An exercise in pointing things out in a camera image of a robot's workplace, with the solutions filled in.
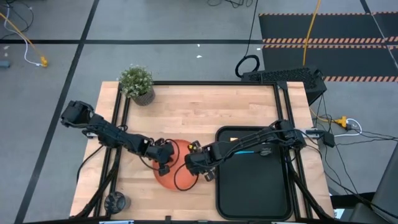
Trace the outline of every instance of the hazard tape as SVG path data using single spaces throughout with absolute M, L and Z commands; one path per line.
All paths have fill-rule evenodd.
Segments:
M 260 13 L 259 16 L 312 16 L 312 13 Z M 370 13 L 349 12 L 349 13 L 318 13 L 318 16 L 360 16 Z
M 266 44 L 262 46 L 266 48 L 304 48 L 302 44 Z M 310 49 L 386 49 L 385 45 L 308 45 Z
M 326 82 L 398 82 L 398 77 L 325 77 Z
M 377 15 L 377 14 L 397 14 L 398 12 L 373 12 L 373 15 Z
M 267 38 L 266 44 L 305 44 L 306 38 Z M 390 38 L 309 38 L 309 44 L 382 44 L 386 41 L 398 42 L 398 37 Z
M 398 37 L 386 37 L 384 40 L 387 42 L 398 42 Z

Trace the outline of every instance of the orange object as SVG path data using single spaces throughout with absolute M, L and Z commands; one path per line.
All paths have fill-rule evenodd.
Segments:
M 171 166 L 173 165 L 173 167 L 170 168 L 170 172 L 164 176 L 160 176 L 159 173 L 154 170 L 154 175 L 156 180 L 165 188 L 170 189 L 170 190 L 177 190 L 177 188 L 175 187 L 174 184 L 174 175 L 175 175 L 175 171 L 177 171 L 177 169 L 185 163 L 184 161 L 184 157 L 185 155 L 189 154 L 189 150 L 188 150 L 188 145 L 190 144 L 188 141 L 186 140 L 174 140 L 177 144 L 178 147 L 180 148 L 180 155 L 178 157 L 178 161 L 175 165 L 174 162 L 177 159 L 177 155 L 178 155 L 178 148 L 176 146 L 176 144 L 171 141 L 173 148 L 174 148 L 174 154 L 172 155 L 172 159 L 173 161 L 167 163 L 167 165 Z M 159 168 L 159 163 L 153 161 L 152 162 L 152 166 L 155 169 Z M 187 168 L 185 166 L 181 167 L 181 169 L 178 170 L 177 172 L 177 176 L 175 177 L 175 181 L 176 184 L 178 185 L 178 187 L 180 189 L 187 189 L 189 187 L 191 187 L 196 180 L 196 176 L 191 175 L 191 173 L 189 172 L 189 170 L 187 170 Z

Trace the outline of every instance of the gray plant pot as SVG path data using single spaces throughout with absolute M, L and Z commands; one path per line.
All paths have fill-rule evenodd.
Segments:
M 132 100 L 137 103 L 139 106 L 147 106 L 155 99 L 155 91 L 154 88 L 151 87 L 149 92 L 145 93 L 141 96 L 136 96 Z

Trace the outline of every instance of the potted plant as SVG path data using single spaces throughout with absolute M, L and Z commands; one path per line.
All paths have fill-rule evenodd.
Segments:
M 142 66 L 137 65 L 123 71 L 119 82 L 122 85 L 122 93 L 140 106 L 149 105 L 155 98 L 152 73 Z

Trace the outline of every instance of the gray floor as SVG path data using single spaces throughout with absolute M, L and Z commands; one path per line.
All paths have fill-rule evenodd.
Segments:
M 34 25 L 26 32 L 28 37 L 77 40 L 93 0 L 25 2 L 35 14 Z M 372 11 L 398 10 L 395 0 L 367 2 Z M 260 0 L 257 11 L 312 12 L 315 4 L 316 0 Z M 205 0 L 100 0 L 88 39 L 247 39 L 253 9 L 254 6 L 233 9 L 227 2 L 210 7 Z M 23 5 L 16 6 L 16 10 L 30 18 Z M 4 13 L 4 8 L 0 7 L 0 12 Z M 324 0 L 320 12 L 363 12 L 363 8 L 359 0 Z M 15 15 L 11 19 L 23 26 Z M 0 34 L 3 33 L 5 30 L 0 27 Z M 258 21 L 253 38 L 261 38 Z M 76 50 L 76 45 L 37 47 L 48 57 L 48 68 L 25 63 L 24 45 L 0 45 L 0 59 L 12 62 L 11 68 L 0 70 L 1 223 L 12 223 L 16 217 Z M 249 53 L 260 55 L 259 47 L 251 45 Z M 85 45 L 66 102 L 83 100 L 95 106 L 101 82 L 115 80 L 131 63 L 147 66 L 156 80 L 238 80 L 233 75 L 234 66 L 245 50 L 245 45 L 228 44 Z M 28 58 L 37 60 L 31 50 Z M 248 62 L 242 71 L 251 67 Z M 357 119 L 364 130 L 397 135 L 397 83 L 327 83 L 327 87 L 326 105 L 333 117 L 347 115 Z M 361 140 L 362 137 L 336 139 Z M 25 222 L 68 217 L 85 144 L 79 131 L 57 126 Z M 359 192 L 376 189 L 393 148 L 393 142 L 339 147 Z M 343 185 L 351 188 L 336 149 L 328 150 L 327 159 Z M 334 177 L 325 163 L 324 167 Z M 344 193 L 333 182 L 328 183 Z

